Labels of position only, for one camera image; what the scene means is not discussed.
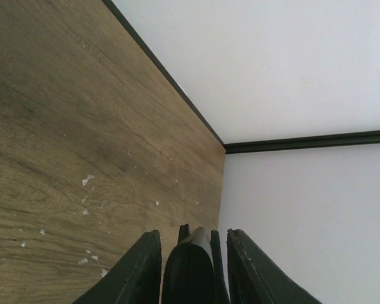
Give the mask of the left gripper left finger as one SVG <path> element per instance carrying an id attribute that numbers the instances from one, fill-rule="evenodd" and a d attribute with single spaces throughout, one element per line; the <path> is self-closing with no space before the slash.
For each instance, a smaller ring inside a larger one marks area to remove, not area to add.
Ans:
<path id="1" fill-rule="evenodd" d="M 160 233 L 158 230 L 145 232 L 75 303 L 158 303 L 161 275 Z"/>

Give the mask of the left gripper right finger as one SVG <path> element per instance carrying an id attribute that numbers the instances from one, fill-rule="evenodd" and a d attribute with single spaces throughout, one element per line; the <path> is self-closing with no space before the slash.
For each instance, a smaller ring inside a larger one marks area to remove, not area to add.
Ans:
<path id="1" fill-rule="evenodd" d="M 231 303 L 319 303 L 241 229 L 227 231 Z"/>

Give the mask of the black remote control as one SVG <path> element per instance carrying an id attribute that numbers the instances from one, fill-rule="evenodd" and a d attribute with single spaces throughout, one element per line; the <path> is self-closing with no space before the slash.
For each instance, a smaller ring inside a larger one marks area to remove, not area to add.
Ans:
<path id="1" fill-rule="evenodd" d="M 229 303 L 219 232 L 181 225 L 163 275 L 162 303 Z"/>

